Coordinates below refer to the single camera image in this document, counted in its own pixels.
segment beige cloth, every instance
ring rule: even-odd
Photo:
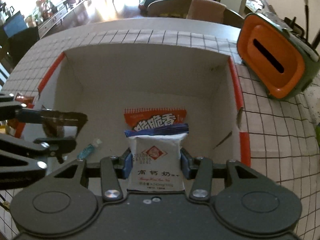
[[[213,0],[192,0],[187,19],[223,23],[226,5]]]

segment checkered tablecloth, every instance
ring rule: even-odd
[[[320,154],[304,94],[282,102],[268,98],[257,76],[242,65],[235,41],[176,31],[86,33],[83,30],[79,29],[79,33],[72,37],[58,39],[52,35],[38,41],[16,66],[2,92],[16,94],[19,91],[37,96],[38,84],[57,56],[67,49],[88,44],[157,43],[227,54],[236,63],[244,98],[241,131],[248,132],[250,137],[252,168],[301,198],[302,215],[295,228],[297,235],[305,240],[316,240],[320,236]],[[8,190],[1,194],[10,201],[17,191]],[[10,214],[1,208],[0,230],[9,239],[18,233]]]

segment black slot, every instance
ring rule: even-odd
[[[275,67],[275,69],[279,71],[279,73],[282,74],[284,72],[284,67],[279,63],[279,61],[276,60],[276,58],[265,47],[263,47],[263,45],[259,41],[254,39],[253,44],[261,52],[261,54],[265,56],[267,60],[269,60],[269,62]]]

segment open box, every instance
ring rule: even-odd
[[[183,147],[192,156],[206,156],[216,163],[228,159],[250,163],[249,141],[241,136],[237,122],[242,94],[227,55],[162,44],[77,47],[59,56],[38,90],[35,109],[43,105],[88,116],[66,163],[94,138],[103,143],[88,162],[121,155],[128,147],[124,130],[130,128],[124,110],[141,107],[185,107],[189,136]],[[29,141],[45,137],[37,124],[27,124],[23,136]],[[59,164],[50,159],[48,166],[55,170]]]

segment wooden chair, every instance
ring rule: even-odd
[[[175,17],[186,18],[192,0],[159,0],[150,3],[148,6],[149,17]],[[225,9],[223,24],[242,28],[244,18],[235,11]]]

